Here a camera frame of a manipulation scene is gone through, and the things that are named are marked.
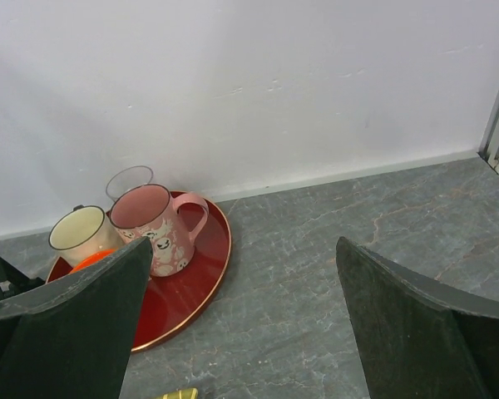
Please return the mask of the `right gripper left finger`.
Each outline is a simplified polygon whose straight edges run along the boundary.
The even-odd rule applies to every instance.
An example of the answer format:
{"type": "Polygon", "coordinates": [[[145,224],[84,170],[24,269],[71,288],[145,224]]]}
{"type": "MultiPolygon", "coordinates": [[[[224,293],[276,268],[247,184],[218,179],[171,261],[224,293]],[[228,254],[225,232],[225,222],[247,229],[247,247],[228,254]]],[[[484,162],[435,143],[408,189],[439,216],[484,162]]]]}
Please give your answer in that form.
{"type": "Polygon", "coordinates": [[[148,282],[145,239],[0,301],[0,398],[117,398],[148,282]]]}

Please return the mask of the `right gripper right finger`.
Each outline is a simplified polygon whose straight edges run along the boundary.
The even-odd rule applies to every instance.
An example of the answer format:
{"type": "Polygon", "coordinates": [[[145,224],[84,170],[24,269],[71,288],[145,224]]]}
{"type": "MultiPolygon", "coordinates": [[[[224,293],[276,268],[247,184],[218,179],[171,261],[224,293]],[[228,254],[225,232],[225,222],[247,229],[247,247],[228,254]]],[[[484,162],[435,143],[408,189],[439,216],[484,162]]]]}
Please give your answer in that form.
{"type": "Polygon", "coordinates": [[[499,398],[499,302],[342,237],[336,264],[372,398],[499,398]]]}

